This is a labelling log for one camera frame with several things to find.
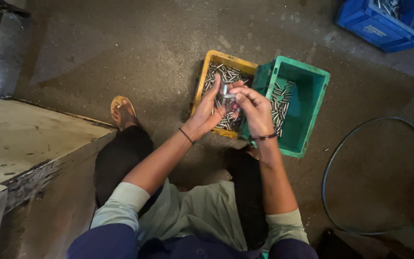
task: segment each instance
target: left hand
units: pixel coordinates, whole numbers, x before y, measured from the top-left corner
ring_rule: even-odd
[[[200,139],[226,115],[226,109],[223,107],[215,108],[215,112],[212,115],[214,100],[220,89],[220,80],[220,75],[215,74],[213,86],[204,94],[194,114],[182,127],[183,131],[186,130],[192,134],[193,140]]]

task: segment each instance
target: pile of metal pins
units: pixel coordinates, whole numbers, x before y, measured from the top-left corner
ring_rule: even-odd
[[[402,0],[375,0],[374,4],[382,10],[385,10],[389,15],[400,20],[402,12]]]
[[[287,81],[287,85],[281,87],[278,82],[275,83],[276,87],[271,94],[271,116],[274,123],[274,131],[278,137],[282,136],[282,124],[284,123],[285,116],[287,115],[288,106],[290,105],[290,98],[292,93],[289,88],[294,86],[295,83]]]
[[[253,75],[242,72],[240,69],[235,67],[229,67],[224,64],[211,61],[209,64],[209,69],[207,71],[206,80],[204,82],[204,88],[202,89],[202,95],[213,86],[215,81],[215,74],[220,74],[224,83],[232,83],[239,80],[244,81],[244,85],[248,87],[251,86],[253,81]],[[230,131],[239,131],[239,126],[242,121],[242,113],[239,113],[239,117],[233,118],[233,113],[228,113],[221,121],[218,123],[216,128],[225,129]]]

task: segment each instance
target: person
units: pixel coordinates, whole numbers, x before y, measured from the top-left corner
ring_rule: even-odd
[[[167,180],[195,141],[226,114],[219,107],[212,115],[219,88],[217,74],[191,118],[154,151],[130,101],[114,99],[112,116],[121,132],[96,159],[99,209],[67,258],[245,259],[259,256],[265,245],[271,259],[317,258],[281,161],[270,101],[242,81],[228,89],[245,112],[259,159],[248,147],[230,148],[224,159],[231,181],[182,192]]]

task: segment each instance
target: forearm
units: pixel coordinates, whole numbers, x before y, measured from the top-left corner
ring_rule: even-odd
[[[263,183],[263,204],[266,215],[292,212],[298,208],[288,181],[276,138],[257,141]]]
[[[197,129],[188,121],[182,127],[191,140],[199,138]],[[181,160],[192,146],[188,138],[178,130],[158,149],[143,159],[122,180],[135,184],[152,195],[164,183],[175,165]]]

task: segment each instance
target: black pants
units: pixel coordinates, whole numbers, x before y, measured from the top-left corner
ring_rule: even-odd
[[[127,173],[153,152],[150,136],[138,126],[118,133],[95,161],[94,185],[96,203],[103,206]],[[237,211],[249,250],[259,249],[268,236],[268,224],[263,209],[263,188],[258,160],[236,149],[225,153],[226,169],[233,177]],[[161,194],[162,187],[146,202],[140,215],[146,212]]]

